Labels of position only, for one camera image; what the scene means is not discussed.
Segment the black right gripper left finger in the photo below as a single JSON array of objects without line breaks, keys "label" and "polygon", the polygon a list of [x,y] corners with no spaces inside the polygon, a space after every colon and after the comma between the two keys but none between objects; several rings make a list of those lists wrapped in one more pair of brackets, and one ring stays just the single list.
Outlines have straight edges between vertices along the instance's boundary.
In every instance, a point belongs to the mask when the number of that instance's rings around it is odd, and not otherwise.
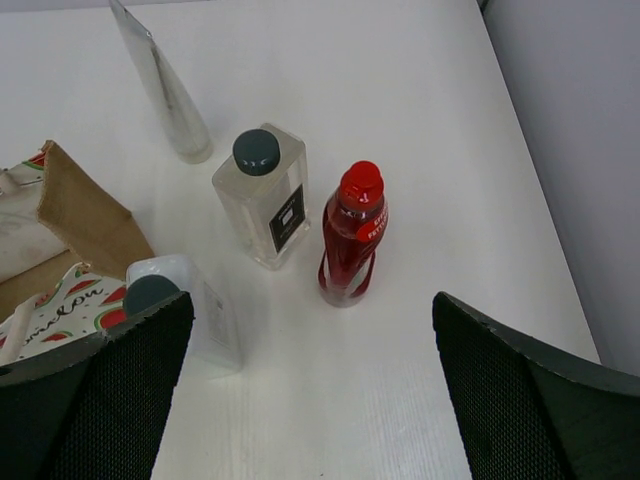
[{"label": "black right gripper left finger", "polygon": [[179,292],[2,367],[2,478],[150,478],[193,322]]}]

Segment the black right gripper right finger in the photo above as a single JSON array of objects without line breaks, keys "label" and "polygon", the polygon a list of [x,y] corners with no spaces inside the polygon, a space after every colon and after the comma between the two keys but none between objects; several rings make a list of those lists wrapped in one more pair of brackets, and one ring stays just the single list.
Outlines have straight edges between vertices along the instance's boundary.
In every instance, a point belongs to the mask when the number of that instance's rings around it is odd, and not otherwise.
[{"label": "black right gripper right finger", "polygon": [[512,329],[454,296],[433,329],[475,479],[636,479],[639,379]]}]

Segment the white bottle grey cap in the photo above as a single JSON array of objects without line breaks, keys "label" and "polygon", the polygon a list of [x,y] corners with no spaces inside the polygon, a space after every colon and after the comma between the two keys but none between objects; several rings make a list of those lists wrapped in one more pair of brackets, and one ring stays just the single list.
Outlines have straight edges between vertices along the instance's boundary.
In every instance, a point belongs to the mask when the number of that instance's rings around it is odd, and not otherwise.
[{"label": "white bottle grey cap", "polygon": [[134,262],[126,272],[126,287],[123,309],[128,316],[179,291],[190,295],[195,319],[184,362],[188,375],[210,380],[241,369],[233,309],[188,256],[172,254]]}]

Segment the red bottle red cap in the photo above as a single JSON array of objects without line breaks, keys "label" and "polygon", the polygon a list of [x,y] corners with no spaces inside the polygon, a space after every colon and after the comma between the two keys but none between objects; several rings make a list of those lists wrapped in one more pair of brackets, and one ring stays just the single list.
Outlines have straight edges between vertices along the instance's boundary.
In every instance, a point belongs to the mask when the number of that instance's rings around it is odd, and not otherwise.
[{"label": "red bottle red cap", "polygon": [[378,166],[367,160],[354,163],[341,177],[323,212],[324,250],[318,283],[327,303],[346,308],[365,295],[388,218]]}]

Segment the clear bottle grey cap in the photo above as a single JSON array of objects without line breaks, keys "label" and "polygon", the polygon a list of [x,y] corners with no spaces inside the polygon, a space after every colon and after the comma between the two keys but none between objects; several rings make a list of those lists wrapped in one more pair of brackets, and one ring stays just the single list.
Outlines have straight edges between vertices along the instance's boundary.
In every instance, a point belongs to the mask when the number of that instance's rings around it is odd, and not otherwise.
[{"label": "clear bottle grey cap", "polygon": [[212,185],[245,252],[279,269],[310,229],[305,143],[271,123],[247,130]]}]

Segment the silver tube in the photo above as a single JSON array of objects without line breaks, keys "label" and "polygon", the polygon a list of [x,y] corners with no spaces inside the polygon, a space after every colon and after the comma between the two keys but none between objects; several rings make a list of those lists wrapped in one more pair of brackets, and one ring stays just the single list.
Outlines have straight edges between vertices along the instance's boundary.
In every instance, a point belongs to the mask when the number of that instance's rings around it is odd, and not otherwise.
[{"label": "silver tube", "polygon": [[109,7],[169,144],[188,164],[208,160],[213,153],[209,130],[152,33],[121,2],[111,1]]}]

